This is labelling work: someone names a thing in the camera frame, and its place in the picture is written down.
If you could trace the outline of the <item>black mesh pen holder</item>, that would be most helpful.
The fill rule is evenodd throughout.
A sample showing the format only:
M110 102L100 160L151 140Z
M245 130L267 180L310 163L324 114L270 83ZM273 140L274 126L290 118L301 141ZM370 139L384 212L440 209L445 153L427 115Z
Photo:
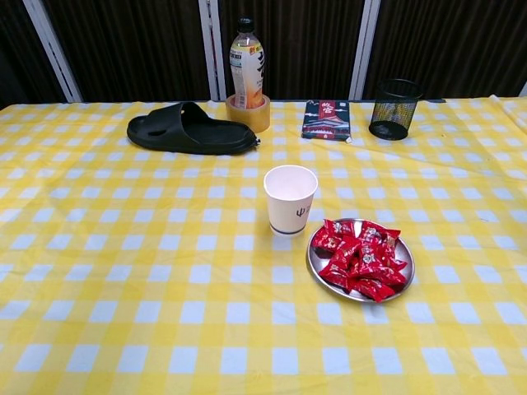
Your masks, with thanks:
M370 133L387 141L406 138L422 94L422 88L413 81L399 78L380 81L376 87Z

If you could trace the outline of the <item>silver metal plate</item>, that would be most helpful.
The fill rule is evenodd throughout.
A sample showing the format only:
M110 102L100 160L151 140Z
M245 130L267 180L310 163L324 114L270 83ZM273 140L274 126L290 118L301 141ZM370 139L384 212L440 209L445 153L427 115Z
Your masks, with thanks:
M353 219L356 221L356 230L360 234L360 232L361 232L361 223L363 221L366 221L366 220L356 219L356 218L353 218ZM329 260L331 259L331 257L333 257L335 252L334 253L330 253L330 252L326 252L326 251L324 251L322 249L314 249L311 246L311 240L313 239L315 233L310 238L310 243L308 245L307 252L306 252L307 266L310 269L310 271L312 272L312 274L314 275L315 279L317 281L319 281L323 286L325 286L328 290L330 290L331 292L333 292L336 295L345 297L345 298L350 299L350 300L357 300L357 301L367 302L367 303L375 303L374 300L366 297L365 295L361 294L360 292L358 292L356 290L351 289L351 291L349 293L347 293L345 290L342 290L338 286L335 286L335 285L333 285L331 283L328 283L327 281L325 281L319 275L319 272L329 264ZM344 237L342 237L342 239L343 239L343 242L352 241L352 240L360 240L358 237L357 238L352 238L352 237L349 237L349 236L344 236ZM366 243L366 242L363 242L362 240L360 240L360 241L361 241L361 247L362 247L363 244L371 245L371 246L376 245L377 247L380 245L380 244ZM360 277L359 273L358 273L359 269L361 268L361 260L360 260L360 258L361 258L361 247L357 251L356 257L353 259L353 262L352 262L352 275L349 277L350 278L350 284L351 284L351 280L357 280L357 279L364 278L364 277ZM389 286L390 288L392 288L395 291L395 294L392 295L391 297L387 298L386 300L382 301L381 303L383 303L383 302L385 302L387 300L392 300L392 299L400 296L410 286L412 280L414 279L415 265L414 265L414 262L413 262L413 257L412 257L412 254L410 253L410 250L408 249L408 246L401 239L400 235L399 235L399 238L397 240L397 244L396 244L395 249L394 249L394 256L397 259L398 264L399 264L399 269L396 270L396 271L401 272L406 277L406 284L403 285L403 286Z

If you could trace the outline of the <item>yellow white checkered tablecloth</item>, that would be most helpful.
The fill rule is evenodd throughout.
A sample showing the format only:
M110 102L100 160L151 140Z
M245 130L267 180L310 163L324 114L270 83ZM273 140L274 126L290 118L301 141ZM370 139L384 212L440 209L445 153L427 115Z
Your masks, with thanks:
M527 98L423 101L409 135L301 137L274 102L242 156L145 151L152 103L0 111L0 395L527 395ZM318 179L276 235L264 176ZM416 265L385 304L328 293L324 219L399 229Z

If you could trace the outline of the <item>black rubber slipper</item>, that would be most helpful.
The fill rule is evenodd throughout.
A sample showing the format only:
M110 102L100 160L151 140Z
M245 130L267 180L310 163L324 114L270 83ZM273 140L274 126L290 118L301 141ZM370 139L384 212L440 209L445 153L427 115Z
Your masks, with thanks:
M128 139L153 151L195 155L234 155L256 147L260 140L243 123L210 118L194 102L155 109L129 121Z

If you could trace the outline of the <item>dark blue printed box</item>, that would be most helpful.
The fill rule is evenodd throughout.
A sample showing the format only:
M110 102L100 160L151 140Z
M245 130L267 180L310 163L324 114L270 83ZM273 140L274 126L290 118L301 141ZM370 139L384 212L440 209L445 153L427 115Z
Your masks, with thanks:
M349 103L342 100L308 100L301 136L341 142L351 140Z

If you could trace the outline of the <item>brown packing tape roll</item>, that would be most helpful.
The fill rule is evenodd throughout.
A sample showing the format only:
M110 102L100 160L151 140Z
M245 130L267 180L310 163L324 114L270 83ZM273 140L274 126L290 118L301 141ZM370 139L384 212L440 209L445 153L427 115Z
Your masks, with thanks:
M270 99L263 95L264 103L258 108L241 109L234 106L235 96L226 99L226 116L232 122L243 123L254 133L266 131L271 122Z

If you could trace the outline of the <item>dark corrugated partition panel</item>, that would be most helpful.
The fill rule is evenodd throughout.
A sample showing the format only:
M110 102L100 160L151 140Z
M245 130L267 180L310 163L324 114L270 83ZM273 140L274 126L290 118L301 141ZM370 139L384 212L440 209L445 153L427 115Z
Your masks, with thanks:
M0 110L65 100L23 1L0 0Z
M379 81L426 99L517 96L527 82L527 0L381 0L363 98Z
M365 0L218 0L223 58L241 17L263 45L271 100L348 98Z
M198 0L42 0L86 102L208 100Z

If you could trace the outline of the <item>drink bottle with orange label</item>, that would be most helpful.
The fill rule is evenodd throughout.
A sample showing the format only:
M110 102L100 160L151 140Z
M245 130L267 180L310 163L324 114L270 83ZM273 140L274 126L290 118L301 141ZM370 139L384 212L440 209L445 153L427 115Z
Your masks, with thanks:
M254 21L251 18L241 17L238 20L237 33L229 54L235 89L234 106L256 109L264 103L264 49L254 34Z

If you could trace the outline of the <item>white paper cup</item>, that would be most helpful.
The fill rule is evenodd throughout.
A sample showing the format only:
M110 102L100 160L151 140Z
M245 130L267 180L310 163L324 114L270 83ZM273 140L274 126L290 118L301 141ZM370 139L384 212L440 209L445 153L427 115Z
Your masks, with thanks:
M306 226L318 179L300 165L280 165L263 178L268 219L276 235L293 236Z

